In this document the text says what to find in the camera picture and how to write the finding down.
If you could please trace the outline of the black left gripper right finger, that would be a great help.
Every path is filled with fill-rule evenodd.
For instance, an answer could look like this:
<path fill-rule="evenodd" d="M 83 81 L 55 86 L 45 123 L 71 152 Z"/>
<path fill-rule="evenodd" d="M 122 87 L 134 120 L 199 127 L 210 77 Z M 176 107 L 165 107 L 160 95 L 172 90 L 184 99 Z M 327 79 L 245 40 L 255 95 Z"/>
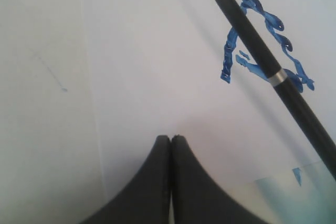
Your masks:
<path fill-rule="evenodd" d="M 265 223 L 216 184 L 185 137 L 174 136 L 171 151 L 175 223 Z"/>

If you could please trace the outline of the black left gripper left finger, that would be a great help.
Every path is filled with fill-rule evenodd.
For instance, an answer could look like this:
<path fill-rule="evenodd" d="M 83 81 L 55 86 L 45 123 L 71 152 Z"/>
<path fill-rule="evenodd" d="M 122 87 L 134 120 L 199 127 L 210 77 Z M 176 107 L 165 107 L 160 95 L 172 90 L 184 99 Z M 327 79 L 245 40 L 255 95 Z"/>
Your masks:
<path fill-rule="evenodd" d="M 171 142 L 160 135 L 129 183 L 82 223 L 169 223 L 170 199 Z"/>

